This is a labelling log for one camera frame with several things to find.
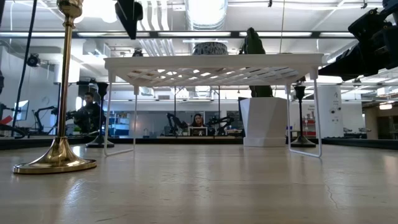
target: wooden surface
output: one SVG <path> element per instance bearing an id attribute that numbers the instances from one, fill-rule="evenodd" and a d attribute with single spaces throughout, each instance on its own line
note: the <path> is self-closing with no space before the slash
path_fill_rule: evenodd
<path id="1" fill-rule="evenodd" d="M 113 150 L 129 149 L 117 145 Z M 325 146 L 322 160 L 286 149 L 138 145 L 98 167 L 13 175 L 40 149 L 0 151 L 1 223 L 397 223 L 398 151 Z"/>

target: column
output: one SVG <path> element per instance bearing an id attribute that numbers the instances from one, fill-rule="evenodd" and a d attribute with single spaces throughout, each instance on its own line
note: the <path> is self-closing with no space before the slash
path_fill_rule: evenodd
<path id="1" fill-rule="evenodd" d="M 344 137 L 340 86 L 318 87 L 321 137 Z"/>

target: red object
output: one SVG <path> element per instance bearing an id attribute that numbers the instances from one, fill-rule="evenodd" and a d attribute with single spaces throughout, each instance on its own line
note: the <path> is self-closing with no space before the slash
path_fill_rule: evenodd
<path id="1" fill-rule="evenodd" d="M 12 116 L 8 116 L 0 121 L 0 124 L 8 124 L 12 121 Z"/>

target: cable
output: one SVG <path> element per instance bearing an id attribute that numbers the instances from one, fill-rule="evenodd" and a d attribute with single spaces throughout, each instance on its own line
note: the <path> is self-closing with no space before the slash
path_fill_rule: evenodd
<path id="1" fill-rule="evenodd" d="M 280 30 L 280 46 L 279 46 L 279 53 L 282 53 L 282 39 L 284 35 L 284 22 L 285 22 L 285 0 L 284 0 L 284 9 L 282 11 L 282 28 Z"/>
<path id="2" fill-rule="evenodd" d="M 16 123 L 17 115 L 18 115 L 19 100 L 21 99 L 21 91 L 22 91 L 22 86 L 24 84 L 24 79 L 25 79 L 26 62 L 27 62 L 27 58 L 29 56 L 30 40 L 32 39 L 33 25 L 35 22 L 36 6 L 37 6 L 37 0 L 33 0 L 32 17 L 30 19 L 29 34 L 27 36 L 25 59 L 24 59 L 23 67 L 22 67 L 21 79 L 19 80 L 17 101 L 16 101 L 16 107 L 15 107 L 16 112 L 14 113 L 14 117 L 12 120 L 12 128 L 15 128 L 15 123 Z M 11 137 L 14 137 L 14 130 L 11 132 Z"/>

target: computer monitor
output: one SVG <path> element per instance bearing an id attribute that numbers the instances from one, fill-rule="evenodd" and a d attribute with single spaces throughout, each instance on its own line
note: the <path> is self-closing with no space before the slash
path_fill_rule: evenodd
<path id="1" fill-rule="evenodd" d="M 25 121 L 27 119 L 27 109 L 29 107 L 29 100 L 20 101 L 18 104 L 17 121 Z"/>
<path id="2" fill-rule="evenodd" d="M 189 127 L 190 136 L 207 136 L 207 127 Z"/>

